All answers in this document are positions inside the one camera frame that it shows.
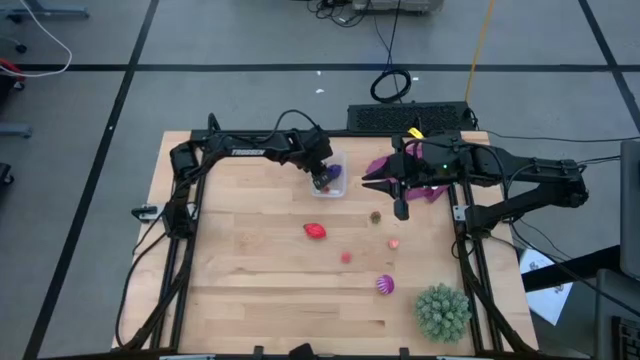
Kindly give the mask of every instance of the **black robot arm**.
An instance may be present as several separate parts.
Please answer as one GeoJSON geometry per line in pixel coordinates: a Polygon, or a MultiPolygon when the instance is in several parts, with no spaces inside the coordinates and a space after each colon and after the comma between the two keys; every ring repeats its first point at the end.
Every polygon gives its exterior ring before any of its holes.
{"type": "MultiPolygon", "coordinates": [[[[195,237],[199,209],[190,213],[188,209],[191,185],[198,182],[209,170],[225,157],[265,157],[282,165],[292,163],[298,169],[311,173],[314,186],[324,188],[332,179],[323,160],[333,155],[329,137],[315,125],[310,130],[292,129],[273,131],[266,137],[241,137],[219,131],[220,126],[213,115],[209,115],[209,136],[201,140],[184,142],[170,151],[175,190],[162,211],[166,235],[172,239],[195,237]],[[202,151],[198,161],[197,150],[202,151]]],[[[121,349],[140,349],[153,328],[161,321],[173,297],[185,286],[191,271],[191,262],[183,261],[165,295],[159,300],[150,316],[138,329],[134,337],[121,349]]]]}
{"type": "Polygon", "coordinates": [[[405,193],[412,188],[450,185],[462,180],[479,186],[503,185],[505,198],[513,181],[538,183],[525,192],[492,206],[463,207],[457,215],[472,235],[486,235],[502,219],[520,217],[547,205],[578,207],[588,199],[579,166],[573,160],[548,160],[514,156],[494,146],[468,143],[460,136],[440,135],[405,143],[392,138],[394,154],[362,180],[364,187],[382,191],[395,199],[398,219],[409,218],[405,193]]]}

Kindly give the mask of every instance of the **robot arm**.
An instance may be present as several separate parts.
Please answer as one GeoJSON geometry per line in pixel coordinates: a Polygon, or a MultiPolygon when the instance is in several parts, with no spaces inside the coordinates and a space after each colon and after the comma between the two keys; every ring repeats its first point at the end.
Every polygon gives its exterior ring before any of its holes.
{"type": "Polygon", "coordinates": [[[578,166],[573,160],[514,156],[501,148],[467,143],[451,135],[411,140],[406,144],[401,136],[394,136],[392,146],[395,153],[380,169],[362,180],[382,180],[366,182],[363,186],[395,199],[394,212],[400,220],[409,218],[407,190],[450,185],[461,180],[484,187],[502,184],[505,190],[513,181],[539,183],[536,189],[507,201],[464,208],[459,217],[466,222],[467,232],[473,235],[486,235],[486,231],[502,219],[519,217],[546,205],[578,207],[589,197],[581,175],[584,166],[578,166]]]}

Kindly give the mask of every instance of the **wooden table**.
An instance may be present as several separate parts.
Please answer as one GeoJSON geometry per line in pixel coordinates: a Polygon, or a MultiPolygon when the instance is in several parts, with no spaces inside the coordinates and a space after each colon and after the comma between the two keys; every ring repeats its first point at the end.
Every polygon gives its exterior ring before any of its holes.
{"type": "MultiPolygon", "coordinates": [[[[164,134],[149,203],[169,198],[169,150],[189,136],[164,134]]],[[[484,132],[464,138],[488,143],[484,132]]],[[[411,201],[411,218],[399,221],[388,195],[360,186],[369,163],[391,153],[390,139],[332,138],[331,146],[347,154],[349,185],[341,199],[312,197],[308,175],[262,158],[227,158],[209,173],[179,352],[246,354],[262,345],[267,354],[286,354],[309,342],[316,353],[342,355],[394,355],[400,347],[412,355],[474,353],[468,331],[457,345],[433,344],[412,317],[416,295],[428,286],[462,288],[459,262],[450,254],[454,234],[446,194],[433,204],[411,201]],[[382,213],[378,225],[369,221],[375,210],[382,213]],[[323,224],[328,238],[307,239],[302,225],[309,222],[323,224]],[[400,241],[398,249],[388,248],[391,238],[400,241]],[[353,253],[352,263],[341,263],[343,251],[353,253]],[[382,274],[396,283],[389,296],[375,290],[382,274]]],[[[474,187],[474,197],[483,205],[501,200],[498,187],[474,187]]],[[[145,243],[163,231],[156,226],[145,243]]],[[[511,240],[504,225],[494,235],[511,240]]],[[[496,304],[537,348],[514,250],[494,240],[484,247],[496,304]]],[[[158,300],[167,249],[165,240],[131,279],[121,325],[125,341],[158,300]]],[[[491,348],[484,308],[478,309],[485,348],[491,348]]],[[[164,345],[172,318],[173,309],[164,345]]]]}

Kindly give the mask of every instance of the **metal bracket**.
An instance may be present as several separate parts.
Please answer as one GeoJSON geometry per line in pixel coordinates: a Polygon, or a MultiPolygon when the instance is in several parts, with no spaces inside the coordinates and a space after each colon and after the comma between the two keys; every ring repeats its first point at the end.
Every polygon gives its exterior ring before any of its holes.
{"type": "Polygon", "coordinates": [[[467,218],[464,215],[465,210],[467,210],[468,205],[454,205],[453,206],[453,221],[463,222],[466,221],[467,218]]]}
{"type": "MultiPolygon", "coordinates": [[[[141,207],[132,209],[131,214],[136,219],[140,220],[140,222],[148,223],[157,219],[158,216],[162,214],[163,210],[164,210],[164,204],[163,205],[142,204],[141,207]]],[[[198,208],[196,207],[196,204],[188,203],[187,210],[189,211],[189,215],[191,216],[191,219],[193,220],[198,219],[199,211],[197,211],[198,208]]]]}

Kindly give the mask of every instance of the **black cable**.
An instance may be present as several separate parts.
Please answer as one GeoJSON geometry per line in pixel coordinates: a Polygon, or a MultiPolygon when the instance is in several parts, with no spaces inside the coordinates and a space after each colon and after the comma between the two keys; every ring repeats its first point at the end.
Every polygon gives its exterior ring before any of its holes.
{"type": "Polygon", "coordinates": [[[620,160],[620,155],[605,156],[593,159],[578,161],[578,164],[599,164],[601,162],[620,160]]]}
{"type": "Polygon", "coordinates": [[[558,269],[560,269],[565,274],[569,275],[575,281],[579,281],[579,282],[583,283],[584,285],[586,285],[587,287],[589,287],[593,291],[595,291],[597,294],[602,295],[603,297],[607,298],[609,301],[611,301],[611,302],[617,304],[618,306],[624,308],[625,310],[629,311],[630,313],[634,314],[635,316],[640,316],[640,312],[639,311],[635,310],[634,308],[632,308],[631,306],[627,305],[626,303],[616,299],[615,297],[605,293],[604,291],[598,289],[597,287],[591,285],[591,283],[589,283],[584,278],[578,276],[573,271],[569,270],[566,266],[562,265],[561,262],[559,262],[556,259],[554,259],[554,257],[549,256],[548,254],[540,251],[537,247],[535,247],[533,244],[531,244],[529,241],[527,241],[524,237],[522,237],[522,235],[520,235],[520,233],[518,233],[518,230],[516,229],[515,226],[513,226],[513,224],[511,224],[511,230],[513,230],[513,232],[516,234],[516,236],[518,238],[520,238],[520,241],[522,241],[523,243],[527,244],[527,246],[529,246],[531,249],[536,250],[537,252],[541,253],[542,255],[547,256],[549,258],[549,260],[551,260],[551,262],[553,262],[555,265],[558,266],[558,269]]]}
{"type": "Polygon", "coordinates": [[[523,223],[525,226],[529,227],[530,229],[532,229],[532,230],[534,230],[535,232],[537,232],[538,234],[540,234],[543,238],[545,238],[545,239],[547,240],[547,242],[549,243],[549,245],[551,245],[551,247],[552,247],[552,248],[554,248],[554,249],[555,249],[557,252],[559,252],[560,254],[564,255],[565,259],[563,259],[563,260],[567,260],[567,259],[571,260],[571,259],[573,259],[573,257],[569,256],[566,252],[564,252],[564,251],[560,250],[560,249],[556,246],[556,244],[554,244],[554,243],[553,243],[553,241],[551,241],[551,239],[550,239],[550,238],[549,238],[545,233],[543,233],[543,232],[542,232],[542,230],[540,230],[540,229],[538,229],[537,227],[535,227],[535,226],[533,226],[533,225],[529,224],[528,222],[524,221],[524,219],[523,219],[523,218],[520,218],[520,219],[518,219],[518,220],[519,220],[521,223],[523,223]]]}
{"type": "MultiPolygon", "coordinates": [[[[387,54],[388,54],[387,64],[384,67],[384,71],[386,71],[389,68],[389,66],[393,67],[393,57],[391,56],[391,49],[387,45],[387,42],[384,41],[382,34],[380,34],[380,29],[378,28],[378,18],[376,17],[375,12],[373,13],[373,24],[375,25],[376,34],[378,34],[378,38],[382,42],[382,45],[384,46],[384,48],[387,50],[387,54]]],[[[396,74],[393,74],[393,85],[396,87],[396,94],[399,94],[400,89],[398,88],[398,79],[396,78],[396,74]]]]}
{"type": "Polygon", "coordinates": [[[491,130],[482,130],[484,132],[488,132],[489,134],[495,135],[497,137],[503,139],[518,139],[518,140],[549,140],[549,141],[564,141],[564,142],[573,142],[573,143],[603,143],[603,142],[616,142],[616,141],[626,141],[626,140],[637,140],[640,139],[640,136],[628,137],[628,138],[613,138],[613,139],[564,139],[564,138],[552,138],[552,137],[528,137],[528,136],[515,136],[515,135],[501,135],[495,131],[491,130]]]}
{"type": "Polygon", "coordinates": [[[146,239],[147,235],[149,235],[149,233],[151,232],[151,229],[153,229],[153,227],[156,225],[156,223],[158,222],[158,220],[160,220],[160,218],[162,217],[162,215],[164,215],[164,208],[162,209],[162,211],[160,211],[160,213],[158,214],[158,217],[156,217],[155,219],[153,219],[153,222],[151,222],[151,224],[149,225],[149,227],[147,228],[147,231],[144,232],[144,234],[142,235],[142,238],[140,238],[140,241],[138,241],[138,243],[136,244],[136,246],[133,247],[133,250],[131,250],[131,255],[136,253],[136,249],[142,245],[142,243],[144,242],[144,239],[146,239]]]}
{"type": "Polygon", "coordinates": [[[311,125],[313,125],[314,127],[318,127],[318,124],[316,124],[316,122],[313,121],[313,119],[311,119],[311,117],[309,115],[307,115],[307,114],[305,114],[302,111],[297,110],[297,109],[289,109],[289,110],[283,112],[282,114],[280,114],[280,116],[278,117],[278,121],[276,121],[276,125],[273,127],[273,130],[271,130],[271,133],[269,135],[265,136],[262,139],[256,140],[255,143],[262,144],[262,143],[265,143],[265,142],[271,140],[271,138],[276,134],[276,131],[278,131],[278,127],[280,126],[280,121],[282,121],[282,118],[284,118],[287,114],[291,114],[291,113],[296,113],[296,114],[302,115],[305,119],[307,119],[311,123],[311,125]]]}
{"type": "MultiPolygon", "coordinates": [[[[453,244],[451,244],[451,256],[453,256],[454,258],[460,260],[460,257],[458,255],[455,254],[455,252],[453,251],[453,249],[456,247],[456,245],[458,245],[458,242],[460,241],[466,241],[466,240],[471,240],[471,239],[456,239],[453,244]]],[[[471,243],[471,249],[469,251],[467,251],[466,253],[466,257],[469,257],[471,254],[473,254],[473,252],[476,250],[476,243],[475,241],[473,243],[471,243]]]]}
{"type": "Polygon", "coordinates": [[[400,4],[401,4],[401,1],[402,0],[398,0],[398,5],[396,6],[396,15],[395,15],[395,19],[393,21],[393,31],[391,32],[391,41],[389,42],[389,46],[388,47],[387,47],[387,44],[385,43],[384,39],[382,38],[382,35],[380,35],[380,31],[378,29],[378,23],[377,23],[375,15],[374,15],[374,23],[376,25],[376,32],[378,33],[378,36],[380,37],[380,40],[382,40],[385,48],[387,49],[387,63],[385,65],[385,67],[384,67],[384,70],[380,74],[380,76],[378,76],[373,81],[373,84],[371,84],[371,88],[369,88],[369,93],[371,94],[371,97],[375,101],[383,103],[383,104],[390,104],[390,103],[393,103],[395,101],[402,102],[401,99],[405,95],[407,95],[407,93],[409,93],[409,90],[411,89],[411,74],[409,74],[408,71],[403,70],[403,69],[393,69],[393,68],[390,69],[390,67],[393,67],[393,57],[392,57],[391,53],[393,51],[393,42],[394,42],[395,37],[396,37],[396,28],[398,26],[398,16],[400,15],[400,4]],[[382,81],[384,78],[386,78],[389,75],[393,76],[394,84],[396,85],[396,94],[392,95],[392,96],[389,96],[389,97],[380,97],[376,93],[376,88],[378,87],[378,84],[380,83],[380,81],[382,81]],[[400,75],[400,76],[404,77],[404,80],[405,80],[404,87],[400,91],[398,91],[398,84],[397,84],[397,80],[396,80],[396,75],[400,75]]]}
{"type": "Polygon", "coordinates": [[[342,27],[342,28],[352,28],[357,26],[358,24],[360,24],[362,22],[362,20],[364,19],[365,15],[367,14],[367,10],[369,10],[369,6],[371,5],[371,0],[367,0],[367,4],[364,6],[364,9],[361,10],[361,13],[358,15],[354,15],[350,18],[348,18],[347,20],[344,21],[344,23],[340,23],[338,21],[336,21],[335,16],[329,17],[329,19],[331,21],[333,21],[334,24],[342,27]],[[356,21],[355,23],[351,23],[353,20],[355,20],[356,18],[358,18],[358,21],[356,21]]]}
{"type": "Polygon", "coordinates": [[[359,14],[355,14],[346,20],[341,19],[339,17],[340,15],[342,15],[342,12],[344,11],[345,6],[348,5],[346,2],[336,4],[334,1],[333,3],[329,4],[326,1],[319,0],[315,6],[316,10],[312,10],[311,7],[309,6],[311,3],[311,0],[306,1],[306,3],[307,3],[306,4],[307,11],[309,11],[310,13],[313,13],[317,19],[320,19],[320,20],[329,19],[334,24],[342,28],[352,28],[360,24],[360,22],[362,22],[362,20],[366,15],[367,10],[369,9],[369,6],[371,5],[371,0],[367,1],[367,4],[365,5],[364,9],[359,14]],[[336,14],[335,11],[338,8],[340,9],[340,12],[336,14]]]}
{"type": "Polygon", "coordinates": [[[118,307],[118,315],[116,317],[115,338],[116,338],[116,342],[118,343],[118,346],[120,346],[120,347],[124,346],[124,343],[122,342],[122,339],[120,338],[120,318],[122,317],[122,310],[124,310],[124,304],[125,304],[125,301],[127,299],[127,293],[129,292],[129,281],[131,281],[131,275],[133,274],[133,271],[135,270],[136,266],[138,266],[138,263],[140,262],[140,260],[142,260],[142,258],[149,251],[151,251],[156,245],[158,245],[158,243],[160,243],[160,240],[162,240],[166,235],[167,235],[166,233],[160,235],[160,237],[158,237],[154,242],[152,242],[149,245],[149,247],[144,249],[144,251],[141,252],[140,255],[133,262],[133,265],[131,265],[131,268],[129,269],[129,273],[127,273],[127,277],[126,277],[126,279],[124,281],[124,289],[122,290],[122,298],[120,299],[120,305],[118,307]]]}

